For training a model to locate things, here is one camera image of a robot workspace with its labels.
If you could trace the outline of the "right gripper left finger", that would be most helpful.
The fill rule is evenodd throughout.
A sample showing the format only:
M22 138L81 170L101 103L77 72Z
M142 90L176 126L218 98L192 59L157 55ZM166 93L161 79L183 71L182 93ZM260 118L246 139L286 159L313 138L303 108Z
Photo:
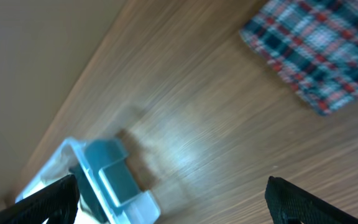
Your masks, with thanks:
M74 175L67 175L0 211L0 224L74 224L80 193Z

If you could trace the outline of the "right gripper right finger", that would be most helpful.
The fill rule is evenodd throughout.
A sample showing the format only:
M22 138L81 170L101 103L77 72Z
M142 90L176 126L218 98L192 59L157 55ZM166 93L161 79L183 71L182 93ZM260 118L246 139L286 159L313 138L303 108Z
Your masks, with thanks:
M358 224L358 218L281 177L268 178L265 201L274 224Z

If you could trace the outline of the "clear plastic storage container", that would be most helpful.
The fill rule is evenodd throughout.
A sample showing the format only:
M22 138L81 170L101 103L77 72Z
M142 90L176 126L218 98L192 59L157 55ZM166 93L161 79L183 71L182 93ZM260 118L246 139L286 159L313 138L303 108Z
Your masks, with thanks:
M16 202L73 174L80 192L76 223L155 223L160 208L151 191L135 181L126 165L128 155L118 139L66 138Z

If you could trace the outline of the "red plaid cloth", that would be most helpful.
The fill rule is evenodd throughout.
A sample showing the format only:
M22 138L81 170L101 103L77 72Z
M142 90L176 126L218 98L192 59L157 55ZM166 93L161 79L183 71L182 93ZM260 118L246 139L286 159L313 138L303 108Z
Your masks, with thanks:
M358 0L272 0L239 31L321 115L358 98Z

